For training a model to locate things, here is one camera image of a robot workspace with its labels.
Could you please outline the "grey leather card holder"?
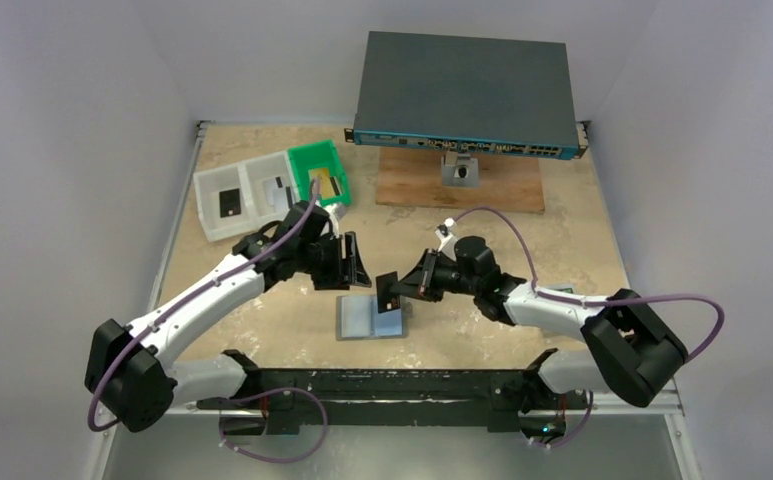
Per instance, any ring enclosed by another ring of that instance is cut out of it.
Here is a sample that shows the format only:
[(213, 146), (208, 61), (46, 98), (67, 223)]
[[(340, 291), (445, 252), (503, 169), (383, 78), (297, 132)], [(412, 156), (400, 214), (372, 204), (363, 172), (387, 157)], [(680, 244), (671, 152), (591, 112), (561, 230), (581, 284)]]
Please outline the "grey leather card holder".
[(374, 295), (342, 295), (336, 299), (337, 341), (403, 338), (409, 333), (408, 320), (412, 306), (379, 313)]

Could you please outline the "gold card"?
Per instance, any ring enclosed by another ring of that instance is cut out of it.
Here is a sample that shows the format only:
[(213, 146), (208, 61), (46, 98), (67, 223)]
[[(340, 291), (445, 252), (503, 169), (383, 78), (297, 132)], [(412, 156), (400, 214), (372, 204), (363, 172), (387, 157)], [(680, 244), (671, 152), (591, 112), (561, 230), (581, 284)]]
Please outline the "gold card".
[(324, 198), (322, 196), (321, 180), (323, 176), (331, 176), (329, 169), (326, 167), (310, 169), (308, 171), (308, 174), (309, 174), (310, 180), (315, 181), (318, 184), (319, 196), (321, 198)]
[(321, 180), (322, 196), (324, 198), (336, 198), (342, 195), (340, 179), (336, 176), (323, 176)]

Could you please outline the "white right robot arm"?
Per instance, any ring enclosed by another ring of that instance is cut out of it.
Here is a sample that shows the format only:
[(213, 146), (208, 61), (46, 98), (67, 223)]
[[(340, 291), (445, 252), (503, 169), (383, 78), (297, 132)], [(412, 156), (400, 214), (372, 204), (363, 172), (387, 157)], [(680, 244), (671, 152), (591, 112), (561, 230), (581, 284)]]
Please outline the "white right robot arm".
[(635, 407), (648, 406), (690, 358), (687, 347), (636, 292), (582, 296), (532, 286), (505, 272), (486, 241), (457, 240), (453, 252), (428, 249), (404, 276), (377, 279), (380, 311), (400, 297), (439, 302), (447, 293), (471, 297), (487, 319), (535, 327), (585, 344), (546, 350), (527, 368), (526, 399), (546, 407), (576, 390), (609, 390)]

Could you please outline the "black card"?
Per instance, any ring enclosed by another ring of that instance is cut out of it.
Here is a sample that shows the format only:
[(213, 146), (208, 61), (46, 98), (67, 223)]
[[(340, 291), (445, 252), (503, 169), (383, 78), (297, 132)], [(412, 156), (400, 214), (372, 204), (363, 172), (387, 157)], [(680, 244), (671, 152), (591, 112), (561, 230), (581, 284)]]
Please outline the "black card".
[(229, 218), (242, 214), (241, 191), (239, 188), (218, 192), (219, 217)]
[(383, 314), (401, 309), (400, 295), (393, 291), (398, 283), (396, 271), (378, 275), (375, 278), (377, 313)]

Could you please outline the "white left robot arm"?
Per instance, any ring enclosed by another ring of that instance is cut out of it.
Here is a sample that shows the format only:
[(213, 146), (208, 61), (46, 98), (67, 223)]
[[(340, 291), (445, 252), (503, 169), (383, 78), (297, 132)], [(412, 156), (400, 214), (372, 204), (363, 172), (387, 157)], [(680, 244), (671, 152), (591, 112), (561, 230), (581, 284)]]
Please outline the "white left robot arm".
[(296, 274), (316, 290), (369, 287), (356, 235), (341, 232), (341, 203), (300, 201), (282, 220), (242, 237), (220, 263), (168, 303), (122, 325), (113, 319), (94, 332), (84, 384), (93, 395), (91, 430), (122, 424), (141, 432), (172, 406), (225, 399), (254, 405), (265, 389), (262, 371), (245, 354), (226, 350), (203, 361), (181, 354), (224, 317)]

